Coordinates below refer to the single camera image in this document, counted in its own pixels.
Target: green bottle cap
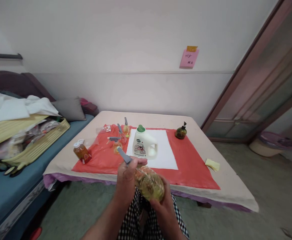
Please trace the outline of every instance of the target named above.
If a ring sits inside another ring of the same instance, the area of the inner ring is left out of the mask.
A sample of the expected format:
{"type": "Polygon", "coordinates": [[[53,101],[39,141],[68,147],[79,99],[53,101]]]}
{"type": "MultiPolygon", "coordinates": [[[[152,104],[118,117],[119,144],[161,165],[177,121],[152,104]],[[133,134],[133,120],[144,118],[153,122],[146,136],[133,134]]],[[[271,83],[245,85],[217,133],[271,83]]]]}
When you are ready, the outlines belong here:
{"type": "Polygon", "coordinates": [[[146,131],[146,129],[142,125],[139,125],[138,128],[137,128],[137,131],[138,132],[144,132],[144,131],[146,131]]]}

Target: blue mattress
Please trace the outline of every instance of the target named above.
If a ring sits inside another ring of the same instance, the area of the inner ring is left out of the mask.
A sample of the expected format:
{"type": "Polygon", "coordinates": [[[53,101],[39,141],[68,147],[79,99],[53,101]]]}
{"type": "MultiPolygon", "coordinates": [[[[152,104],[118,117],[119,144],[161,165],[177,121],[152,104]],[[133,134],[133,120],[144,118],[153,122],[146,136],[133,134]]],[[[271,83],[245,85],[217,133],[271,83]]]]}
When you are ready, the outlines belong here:
{"type": "Polygon", "coordinates": [[[27,193],[38,184],[49,162],[93,118],[91,115],[86,115],[86,121],[71,122],[70,128],[18,176],[10,178],[0,172],[0,223],[24,199],[27,193]]]}

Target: door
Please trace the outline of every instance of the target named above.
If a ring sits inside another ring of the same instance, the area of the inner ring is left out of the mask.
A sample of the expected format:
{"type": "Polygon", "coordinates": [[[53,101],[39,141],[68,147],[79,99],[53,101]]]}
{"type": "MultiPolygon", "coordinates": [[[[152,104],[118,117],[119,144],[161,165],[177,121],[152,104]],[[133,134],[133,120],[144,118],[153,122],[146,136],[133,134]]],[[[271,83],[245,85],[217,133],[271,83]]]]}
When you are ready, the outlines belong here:
{"type": "Polygon", "coordinates": [[[248,142],[292,107],[292,0],[281,1],[202,126],[216,141],[248,142]]]}

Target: orange tablecloth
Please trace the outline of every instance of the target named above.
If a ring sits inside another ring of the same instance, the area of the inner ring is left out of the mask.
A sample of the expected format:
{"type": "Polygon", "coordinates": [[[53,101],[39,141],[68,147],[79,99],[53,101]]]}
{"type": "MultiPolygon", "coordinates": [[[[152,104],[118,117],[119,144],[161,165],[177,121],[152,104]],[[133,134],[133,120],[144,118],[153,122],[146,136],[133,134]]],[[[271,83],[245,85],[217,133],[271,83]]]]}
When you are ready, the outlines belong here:
{"type": "MultiPolygon", "coordinates": [[[[117,137],[119,135],[116,125],[113,124],[111,129],[111,132],[98,134],[99,145],[93,145],[88,149],[92,159],[87,164],[78,161],[72,171],[117,174],[118,166],[123,162],[123,159],[120,155],[114,154],[112,143],[106,144],[108,142],[107,137],[117,137]]],[[[153,168],[156,173],[163,175],[171,184],[204,189],[220,189],[187,136],[181,140],[175,137],[175,129],[146,129],[166,130],[178,166],[178,170],[153,168]]],[[[127,151],[128,140],[123,145],[124,152],[127,151]]]]}

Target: headboard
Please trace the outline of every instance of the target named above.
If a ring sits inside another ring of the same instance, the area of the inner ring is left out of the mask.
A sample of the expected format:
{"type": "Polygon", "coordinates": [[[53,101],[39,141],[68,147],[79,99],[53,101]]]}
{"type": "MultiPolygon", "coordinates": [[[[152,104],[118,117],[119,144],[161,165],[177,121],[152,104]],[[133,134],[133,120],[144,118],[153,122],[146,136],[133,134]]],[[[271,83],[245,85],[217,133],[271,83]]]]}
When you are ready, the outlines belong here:
{"type": "Polygon", "coordinates": [[[41,85],[41,83],[31,73],[14,73],[0,71],[0,90],[9,91],[21,97],[27,98],[34,95],[39,98],[46,97],[51,102],[55,99],[41,85]]]}

